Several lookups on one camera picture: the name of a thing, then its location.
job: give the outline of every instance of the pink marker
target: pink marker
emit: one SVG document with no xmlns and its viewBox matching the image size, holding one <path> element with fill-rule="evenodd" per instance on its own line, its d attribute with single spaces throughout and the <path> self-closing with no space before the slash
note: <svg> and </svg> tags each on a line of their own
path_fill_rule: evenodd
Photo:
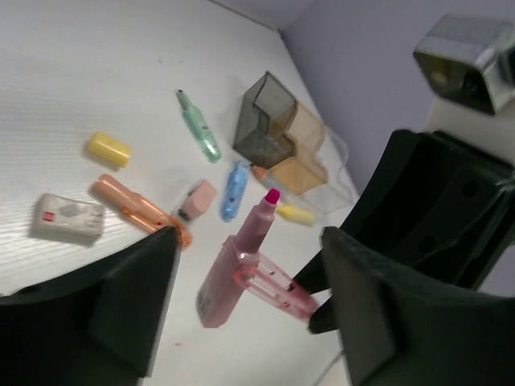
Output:
<svg viewBox="0 0 515 386">
<path fill-rule="evenodd" d="M 259 265 L 258 251 L 274 222 L 280 196 L 277 189 L 270 190 L 252 208 L 240 231 L 224 242 L 196 298 L 197 313 L 204 327 L 217 328 L 229 319 L 244 291 L 233 275 L 241 267 Z"/>
</svg>

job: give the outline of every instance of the white table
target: white table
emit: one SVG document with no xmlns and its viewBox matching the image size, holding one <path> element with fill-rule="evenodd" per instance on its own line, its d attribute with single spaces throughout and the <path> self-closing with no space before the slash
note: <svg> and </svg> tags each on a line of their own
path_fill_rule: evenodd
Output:
<svg viewBox="0 0 515 386">
<path fill-rule="evenodd" d="M 0 2 L 0 293 L 145 236 L 108 211 L 105 234 L 91 248 L 30 238 L 33 206 L 44 192 L 94 202 L 89 187 L 108 172 L 171 210 L 198 179 L 223 190 L 236 157 L 241 95 L 266 70 L 314 109 L 279 36 L 205 0 Z M 175 88 L 203 110 L 224 154 L 217 164 L 204 159 L 187 131 Z M 133 147 L 126 169 L 88 158 L 84 144 L 98 130 Z M 311 336 L 250 294 L 220 329 L 200 326 L 196 291 L 222 242 L 264 194 L 251 180 L 233 222 L 220 220 L 218 195 L 193 224 L 194 244 L 181 255 L 146 385 L 310 385 L 340 349 L 336 333 Z M 262 251 L 295 274 L 318 252 L 319 232 L 279 219 Z"/>
</svg>

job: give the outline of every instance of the green pen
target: green pen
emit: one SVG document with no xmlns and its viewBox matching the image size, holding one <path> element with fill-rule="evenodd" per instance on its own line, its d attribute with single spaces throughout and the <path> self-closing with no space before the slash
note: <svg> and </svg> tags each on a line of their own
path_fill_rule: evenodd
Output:
<svg viewBox="0 0 515 386">
<path fill-rule="evenodd" d="M 215 137 L 212 135 L 212 131 L 204 120 L 202 112 L 192 104 L 183 90 L 177 90 L 176 94 L 183 108 L 183 118 L 199 144 L 202 153 L 208 157 L 211 163 L 215 163 L 221 158 L 222 153 L 218 148 Z"/>
</svg>

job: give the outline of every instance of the yellow object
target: yellow object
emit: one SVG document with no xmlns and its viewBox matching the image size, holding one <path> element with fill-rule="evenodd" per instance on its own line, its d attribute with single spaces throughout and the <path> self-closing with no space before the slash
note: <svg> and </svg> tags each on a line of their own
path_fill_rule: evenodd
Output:
<svg viewBox="0 0 515 386">
<path fill-rule="evenodd" d="M 285 220 L 307 225 L 308 227 L 312 227 L 316 223 L 314 213 L 294 205 L 282 205 L 277 208 L 277 212 Z"/>
<path fill-rule="evenodd" d="M 95 154 L 110 160 L 121 167 L 129 163 L 130 152 L 132 151 L 125 143 L 113 137 L 97 131 L 89 140 L 88 148 Z"/>
</svg>

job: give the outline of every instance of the pink highlighter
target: pink highlighter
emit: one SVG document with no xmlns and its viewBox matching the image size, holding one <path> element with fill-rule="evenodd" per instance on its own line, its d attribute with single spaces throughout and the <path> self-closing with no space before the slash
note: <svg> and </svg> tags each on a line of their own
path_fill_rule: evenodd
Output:
<svg viewBox="0 0 515 386">
<path fill-rule="evenodd" d="M 196 298 L 197 313 L 204 327 L 217 328 L 227 322 L 244 290 L 302 320 L 318 308 L 311 295 L 300 287 L 297 289 L 277 265 L 259 253 L 274 222 L 280 196 L 277 189 L 270 190 L 252 208 L 238 234 L 224 242 Z M 284 282 L 271 278 L 276 273 Z"/>
</svg>

